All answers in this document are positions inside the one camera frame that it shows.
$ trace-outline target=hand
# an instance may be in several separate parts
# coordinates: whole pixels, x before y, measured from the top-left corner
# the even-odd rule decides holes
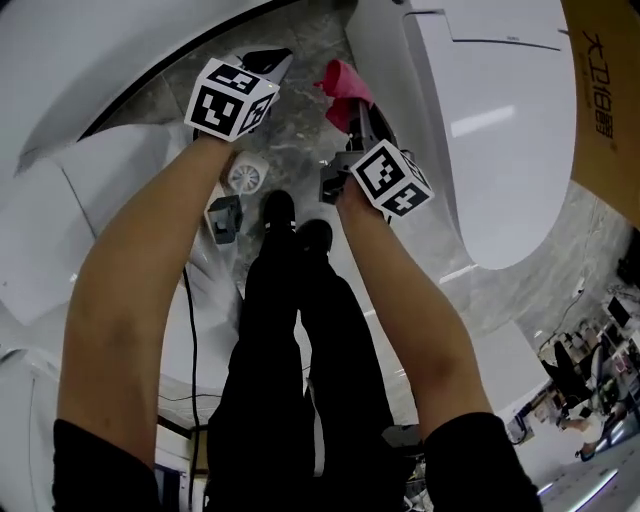
[[[215,137],[214,135],[210,135],[205,132],[200,132],[200,134],[198,135],[198,138],[196,138],[193,141],[193,144],[198,144],[204,147],[208,146],[210,149],[216,152],[220,151],[220,148],[231,147],[231,144],[229,142],[226,142],[222,139],[219,139],[218,137]],[[231,152],[229,153],[229,158],[224,164],[224,167],[222,168],[222,170],[220,171],[219,181],[223,186],[226,186],[228,184],[227,178],[229,176],[229,172],[231,171],[231,168],[233,167],[233,163],[236,161],[236,158],[238,157],[239,154],[240,152],[235,149],[232,149]]]
[[[336,202],[338,210],[347,211],[366,211],[369,213],[382,213],[374,208],[365,193],[360,188],[357,180],[353,176],[349,176],[344,184],[342,194]]]

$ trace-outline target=marble floor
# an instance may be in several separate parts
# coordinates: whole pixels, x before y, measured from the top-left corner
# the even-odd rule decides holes
[[[210,57],[224,56],[247,44],[291,48],[295,61],[282,84],[280,102],[256,133],[239,141],[239,148],[260,154],[271,169],[259,193],[243,197],[245,220],[233,274],[243,290],[249,265],[261,244],[258,205],[269,191],[283,188],[293,196],[299,224],[314,217],[328,220],[335,234],[331,262],[351,284],[367,315],[396,421],[409,423],[416,421],[416,414],[406,378],[377,321],[335,209],[317,200],[322,162],[344,147],[346,137],[324,118],[330,101],[313,82],[322,78],[329,60],[352,62],[343,29],[348,15],[348,4],[299,0],[248,21],[165,69],[103,129],[182,118],[195,77]],[[440,283],[472,336],[489,334],[514,320],[534,348],[555,330],[569,330],[581,319],[599,314],[605,288],[630,236],[629,225],[618,213],[573,183],[544,243],[527,259],[505,270],[473,268],[453,230],[442,195],[420,218],[396,223],[394,229],[423,270]],[[457,275],[462,269],[469,271]],[[585,293],[575,302],[572,293],[581,277],[586,280]],[[308,340],[302,329],[297,329],[296,335],[303,362],[308,364]]]

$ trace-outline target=black pants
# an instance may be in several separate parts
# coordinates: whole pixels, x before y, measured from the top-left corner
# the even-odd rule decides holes
[[[314,409],[309,392],[302,393],[293,335],[298,310],[312,346],[322,478],[313,478]],[[281,509],[303,500],[299,509],[335,510],[336,500],[353,504],[372,486],[378,504],[390,500],[396,508],[405,475],[381,437],[392,424],[371,334],[351,288],[326,256],[303,253],[293,232],[269,233],[249,271],[239,341],[209,420],[208,510],[237,506],[253,492],[259,503],[277,500]]]

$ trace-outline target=black cable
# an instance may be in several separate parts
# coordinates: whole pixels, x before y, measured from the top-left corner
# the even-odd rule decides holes
[[[36,512],[38,512],[38,501],[36,500],[36,487],[33,482],[33,468],[31,467],[31,416],[33,413],[33,397],[36,391],[36,379],[32,378],[31,381],[31,399],[29,401],[29,423],[27,425],[27,461],[29,462],[29,481],[31,485],[31,497],[33,499],[33,504],[36,507]]]
[[[87,222],[87,226],[89,226],[89,231],[91,231],[91,234],[93,235],[93,239],[97,240],[98,239],[98,234],[96,233],[96,230],[93,229],[93,225],[91,224],[91,222],[89,222],[89,216],[87,215],[87,212],[84,210],[84,207],[82,206],[82,203],[80,202],[80,199],[78,198],[78,194],[76,193],[76,189],[73,188],[73,185],[71,184],[71,180],[69,179],[69,176],[67,176],[67,171],[65,171],[64,167],[62,167],[62,166],[59,166],[59,169],[62,171],[62,175],[66,178],[67,184],[69,185],[69,188],[71,189],[71,192],[73,193],[73,196],[76,198],[76,202],[78,203],[78,206],[80,207],[80,211],[82,212],[82,216],[84,217],[84,220]]]
[[[180,402],[181,400],[190,400],[193,395],[189,395],[189,396],[183,396],[181,398],[167,398],[166,396],[162,396],[162,395],[158,395],[160,398],[165,399],[167,402]],[[212,396],[214,398],[222,398],[222,395],[212,395],[211,393],[198,393],[196,395],[196,398],[199,398],[201,396]]]
[[[542,350],[542,347],[544,347],[547,343],[549,343],[553,339],[553,337],[556,334],[558,334],[558,331],[562,328],[562,324],[564,324],[564,321],[567,319],[567,315],[569,314],[569,311],[571,311],[571,308],[578,303],[578,301],[582,298],[583,295],[584,295],[584,291],[580,295],[578,295],[571,304],[569,304],[569,307],[565,310],[564,315],[562,315],[562,320],[560,320],[558,327],[556,327],[551,333],[551,336],[549,336],[545,340],[545,342],[542,345],[540,345],[540,349],[538,351]]]
[[[191,369],[191,406],[193,408],[193,421],[196,424],[196,438],[193,443],[193,458],[191,459],[191,474],[189,475],[189,510],[193,510],[193,483],[196,476],[196,466],[198,462],[198,449],[200,448],[200,420],[198,419],[198,408],[196,404],[196,372],[198,369],[198,335],[196,334],[196,322],[193,318],[193,299],[191,298],[191,287],[187,269],[182,269],[184,287],[187,289],[187,299],[189,301],[189,319],[191,320],[191,335],[193,336],[193,366]]]
[[[523,419],[520,417],[520,415],[516,415],[516,417],[514,418],[516,420],[516,423],[518,424],[518,426],[520,427],[520,430],[522,430],[522,438],[519,441],[512,441],[511,439],[509,439],[509,441],[511,441],[511,444],[513,446],[519,446],[522,443],[524,443],[524,440],[527,438],[527,427],[524,424]]]

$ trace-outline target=forearm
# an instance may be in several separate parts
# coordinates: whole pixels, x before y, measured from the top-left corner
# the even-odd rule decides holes
[[[166,318],[230,152],[217,139],[198,139],[122,208],[82,267],[74,299],[83,296],[83,309],[98,302],[109,315]]]
[[[589,424],[585,420],[562,420],[560,426],[562,428],[573,428],[580,432],[584,432],[589,428]]]
[[[58,416],[148,465],[166,319],[230,152],[198,139],[139,191],[92,248],[69,306]]]
[[[338,212],[371,301],[415,395],[426,437],[467,412],[490,411],[460,316],[382,215],[357,201]]]
[[[470,342],[460,317],[382,215],[360,208],[339,212],[371,301],[409,379],[420,378],[425,364],[443,366],[467,352]]]

